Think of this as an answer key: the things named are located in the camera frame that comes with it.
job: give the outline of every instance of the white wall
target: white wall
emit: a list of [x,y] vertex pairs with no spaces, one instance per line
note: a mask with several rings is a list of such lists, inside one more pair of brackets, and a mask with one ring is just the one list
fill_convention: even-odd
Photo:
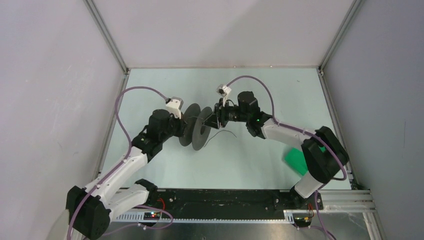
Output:
[[390,240],[422,239],[424,1],[365,1],[324,70]]
[[0,239],[44,240],[91,180],[122,73],[82,0],[0,3]]
[[353,0],[96,0],[129,67],[318,66]]

